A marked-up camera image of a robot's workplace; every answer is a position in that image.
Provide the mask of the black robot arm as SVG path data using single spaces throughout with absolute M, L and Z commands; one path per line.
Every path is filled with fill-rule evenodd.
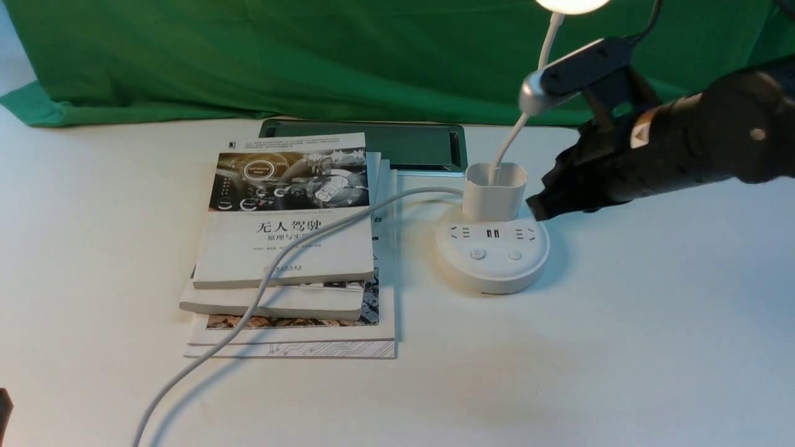
M 701 93 L 582 125 L 526 200 L 539 222 L 735 178 L 793 177 L 792 55 L 725 74 Z

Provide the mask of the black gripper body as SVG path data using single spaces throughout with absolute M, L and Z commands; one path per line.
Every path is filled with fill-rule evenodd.
M 654 167 L 652 114 L 631 114 L 616 129 L 602 132 L 590 121 L 579 130 L 576 144 L 556 156 L 542 176 L 543 190 L 569 190 L 598 211 L 660 194 Z

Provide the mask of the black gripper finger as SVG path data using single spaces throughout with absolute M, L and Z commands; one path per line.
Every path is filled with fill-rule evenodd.
M 584 204 L 582 197 L 569 190 L 544 189 L 526 198 L 526 204 L 539 222 L 587 209 L 587 203 Z

